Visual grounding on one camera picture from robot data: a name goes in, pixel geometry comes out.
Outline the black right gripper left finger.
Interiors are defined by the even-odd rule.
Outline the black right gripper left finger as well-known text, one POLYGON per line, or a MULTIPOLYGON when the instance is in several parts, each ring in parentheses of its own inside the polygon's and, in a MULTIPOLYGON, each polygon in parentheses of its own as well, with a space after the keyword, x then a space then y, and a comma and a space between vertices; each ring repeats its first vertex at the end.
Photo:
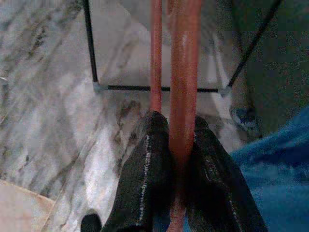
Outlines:
POLYGON ((137 144, 125 161, 104 232, 151 232, 154 217, 168 211, 174 189, 169 125, 159 112, 140 119, 137 144))

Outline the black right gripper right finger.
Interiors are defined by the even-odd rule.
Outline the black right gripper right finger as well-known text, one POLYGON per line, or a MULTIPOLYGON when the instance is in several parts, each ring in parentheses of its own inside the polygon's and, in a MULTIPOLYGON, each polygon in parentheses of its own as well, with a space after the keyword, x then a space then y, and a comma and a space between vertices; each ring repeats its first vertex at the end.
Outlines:
POLYGON ((193 232, 266 232, 239 167, 200 116, 186 182, 187 218, 193 232))

